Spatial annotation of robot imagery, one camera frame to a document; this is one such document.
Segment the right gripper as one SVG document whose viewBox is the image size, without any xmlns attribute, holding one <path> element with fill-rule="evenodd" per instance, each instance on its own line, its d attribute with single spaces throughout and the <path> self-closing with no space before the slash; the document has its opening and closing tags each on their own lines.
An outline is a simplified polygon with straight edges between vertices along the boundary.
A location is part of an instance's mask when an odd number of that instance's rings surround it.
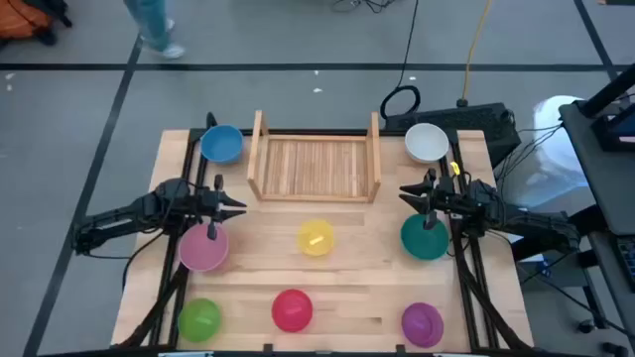
<svg viewBox="0 0 635 357">
<path fill-rule="evenodd" d="M 441 176 L 437 178 L 437 171 L 429 169 L 424 181 L 416 184 L 401 185 L 399 197 L 409 204 L 419 214 L 426 214 L 424 225 L 426 230 L 432 230 L 438 223 L 437 211 L 448 211 L 449 200 L 455 195 L 452 177 Z M 412 196 L 409 194 L 426 194 L 426 197 Z"/>
</svg>

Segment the teal bowl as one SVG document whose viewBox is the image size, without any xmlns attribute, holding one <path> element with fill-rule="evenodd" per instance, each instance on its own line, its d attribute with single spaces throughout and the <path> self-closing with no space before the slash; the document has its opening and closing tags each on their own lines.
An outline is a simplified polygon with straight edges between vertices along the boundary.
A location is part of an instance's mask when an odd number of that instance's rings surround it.
<svg viewBox="0 0 635 357">
<path fill-rule="evenodd" d="M 404 249 L 413 257 L 432 261 L 443 256 L 449 245 L 449 233 L 445 225 L 438 221 L 432 229 L 426 229 L 427 217 L 414 214 L 408 217 L 400 230 Z"/>
</svg>

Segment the pink bowl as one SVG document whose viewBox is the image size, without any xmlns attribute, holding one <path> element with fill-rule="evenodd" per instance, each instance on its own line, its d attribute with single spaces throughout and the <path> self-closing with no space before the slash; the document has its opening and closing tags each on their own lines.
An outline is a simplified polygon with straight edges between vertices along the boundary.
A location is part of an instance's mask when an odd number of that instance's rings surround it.
<svg viewBox="0 0 635 357">
<path fill-rule="evenodd" d="M 218 223 L 195 224 L 183 235 L 178 248 L 180 261 L 194 272 L 218 268 L 228 252 L 228 235 Z"/>
</svg>

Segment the white bowl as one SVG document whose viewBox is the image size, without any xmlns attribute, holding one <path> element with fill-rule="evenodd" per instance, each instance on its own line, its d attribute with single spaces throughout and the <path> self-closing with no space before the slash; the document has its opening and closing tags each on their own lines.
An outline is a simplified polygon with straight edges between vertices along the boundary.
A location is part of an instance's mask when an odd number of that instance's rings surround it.
<svg viewBox="0 0 635 357">
<path fill-rule="evenodd" d="M 419 123 L 405 135 L 406 152 L 419 163 L 432 163 L 444 158 L 449 149 L 447 134 L 430 123 Z"/>
</svg>

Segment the blue bowl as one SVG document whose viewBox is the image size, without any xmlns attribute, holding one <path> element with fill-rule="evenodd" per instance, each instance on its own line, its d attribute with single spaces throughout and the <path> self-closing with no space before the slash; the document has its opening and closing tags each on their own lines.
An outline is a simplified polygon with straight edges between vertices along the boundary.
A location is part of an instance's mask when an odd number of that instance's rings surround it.
<svg viewBox="0 0 635 357">
<path fill-rule="evenodd" d="M 209 128 L 200 138 L 201 154 L 212 163 L 228 165 L 238 162 L 243 151 L 244 137 L 232 125 Z"/>
</svg>

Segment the yellow translucent bowl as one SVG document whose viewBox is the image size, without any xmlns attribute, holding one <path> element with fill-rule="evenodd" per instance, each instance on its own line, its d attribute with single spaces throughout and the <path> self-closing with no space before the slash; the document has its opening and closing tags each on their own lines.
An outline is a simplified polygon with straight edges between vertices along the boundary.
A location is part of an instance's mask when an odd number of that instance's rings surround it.
<svg viewBox="0 0 635 357">
<path fill-rule="evenodd" d="M 304 222 L 297 235 L 300 251 L 308 256 L 323 256 L 334 246 L 334 230 L 330 223 L 323 219 Z"/>
</svg>

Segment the red translucent bowl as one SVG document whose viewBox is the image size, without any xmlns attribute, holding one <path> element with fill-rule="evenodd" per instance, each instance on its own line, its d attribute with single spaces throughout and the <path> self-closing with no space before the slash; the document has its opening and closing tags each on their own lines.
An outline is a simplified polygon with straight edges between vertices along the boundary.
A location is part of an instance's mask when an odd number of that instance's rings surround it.
<svg viewBox="0 0 635 357">
<path fill-rule="evenodd" d="M 309 325 L 314 308 L 309 296 L 300 290 L 280 292 L 272 304 L 272 318 L 285 332 L 299 332 Z"/>
</svg>

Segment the purple translucent bowl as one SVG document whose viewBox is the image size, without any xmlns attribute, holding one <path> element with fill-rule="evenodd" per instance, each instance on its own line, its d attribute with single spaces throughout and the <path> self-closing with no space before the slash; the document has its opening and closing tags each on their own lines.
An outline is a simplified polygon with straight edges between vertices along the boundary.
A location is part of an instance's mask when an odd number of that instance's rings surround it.
<svg viewBox="0 0 635 357">
<path fill-rule="evenodd" d="M 439 311 L 425 302 L 414 302 L 403 312 L 401 319 L 405 337 L 414 345 L 431 348 L 443 338 L 445 324 Z"/>
</svg>

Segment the wooden slatted shelf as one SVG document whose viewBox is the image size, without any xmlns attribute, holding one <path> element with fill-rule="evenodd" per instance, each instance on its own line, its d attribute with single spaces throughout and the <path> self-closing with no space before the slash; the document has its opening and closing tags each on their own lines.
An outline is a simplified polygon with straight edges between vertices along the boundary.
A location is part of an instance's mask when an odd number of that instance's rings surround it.
<svg viewBox="0 0 635 357">
<path fill-rule="evenodd" d="M 363 136 L 275 134 L 255 112 L 247 183 L 257 199 L 373 202 L 381 182 L 377 112 Z"/>
</svg>

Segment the black computer case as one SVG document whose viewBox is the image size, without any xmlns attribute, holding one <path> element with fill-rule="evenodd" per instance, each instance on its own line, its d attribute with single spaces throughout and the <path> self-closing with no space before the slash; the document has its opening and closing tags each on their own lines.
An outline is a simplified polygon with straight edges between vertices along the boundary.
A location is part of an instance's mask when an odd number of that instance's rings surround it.
<svg viewBox="0 0 635 357">
<path fill-rule="evenodd" d="M 384 129 L 407 131 L 419 123 L 434 124 L 444 130 L 482 131 L 493 168 L 521 144 L 514 113 L 501 102 L 389 116 Z"/>
</svg>

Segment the lime green translucent bowl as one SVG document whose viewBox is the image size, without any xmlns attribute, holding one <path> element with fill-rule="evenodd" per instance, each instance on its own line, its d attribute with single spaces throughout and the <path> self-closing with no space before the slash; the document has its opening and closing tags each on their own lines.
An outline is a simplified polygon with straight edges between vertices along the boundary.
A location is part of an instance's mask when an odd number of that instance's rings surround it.
<svg viewBox="0 0 635 357">
<path fill-rule="evenodd" d="M 189 301 L 181 311 L 178 328 L 182 338 L 189 342 L 203 342 L 220 328 L 222 314 L 218 305 L 207 298 Z"/>
</svg>

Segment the white paper sheet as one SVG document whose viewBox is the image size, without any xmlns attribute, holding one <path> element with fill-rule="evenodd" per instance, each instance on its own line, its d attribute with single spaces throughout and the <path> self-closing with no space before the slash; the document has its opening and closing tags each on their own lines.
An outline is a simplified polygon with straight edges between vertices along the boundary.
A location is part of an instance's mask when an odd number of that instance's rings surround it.
<svg viewBox="0 0 635 357">
<path fill-rule="evenodd" d="M 519 241 L 524 239 L 523 236 L 519 236 L 519 235 L 515 235 L 515 234 L 511 234 L 511 233 L 507 234 L 507 238 L 512 244 L 514 244 L 516 242 L 519 242 Z M 538 262 L 544 262 L 544 261 L 545 261 L 544 255 L 543 254 L 537 254 L 537 255 L 525 258 L 523 260 L 520 260 L 520 263 L 538 263 Z"/>
</svg>

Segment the person's legs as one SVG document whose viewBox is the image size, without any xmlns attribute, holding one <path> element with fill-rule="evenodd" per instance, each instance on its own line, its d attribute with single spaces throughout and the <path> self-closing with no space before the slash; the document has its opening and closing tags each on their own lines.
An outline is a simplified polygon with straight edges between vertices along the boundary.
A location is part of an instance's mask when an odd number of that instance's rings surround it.
<svg viewBox="0 0 635 357">
<path fill-rule="evenodd" d="M 167 15 L 165 0 L 123 0 L 123 3 L 147 49 L 168 60 L 185 54 L 185 49 L 171 38 L 175 22 Z"/>
</svg>

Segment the black keyboard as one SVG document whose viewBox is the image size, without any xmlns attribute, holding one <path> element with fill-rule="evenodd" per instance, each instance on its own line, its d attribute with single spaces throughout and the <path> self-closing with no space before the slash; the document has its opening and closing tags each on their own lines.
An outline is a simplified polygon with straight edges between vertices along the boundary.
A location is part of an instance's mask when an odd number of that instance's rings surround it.
<svg viewBox="0 0 635 357">
<path fill-rule="evenodd" d="M 635 237 L 615 238 L 613 248 L 621 272 L 635 293 Z"/>
</svg>

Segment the orange bag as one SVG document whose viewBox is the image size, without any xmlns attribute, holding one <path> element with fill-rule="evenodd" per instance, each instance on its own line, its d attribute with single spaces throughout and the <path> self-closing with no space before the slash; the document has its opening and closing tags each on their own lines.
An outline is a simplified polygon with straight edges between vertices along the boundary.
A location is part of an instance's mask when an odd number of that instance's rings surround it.
<svg viewBox="0 0 635 357">
<path fill-rule="evenodd" d="M 26 39 L 53 46 L 57 42 L 53 22 L 72 27 L 67 10 L 64 0 L 0 0 L 0 49 Z"/>
</svg>

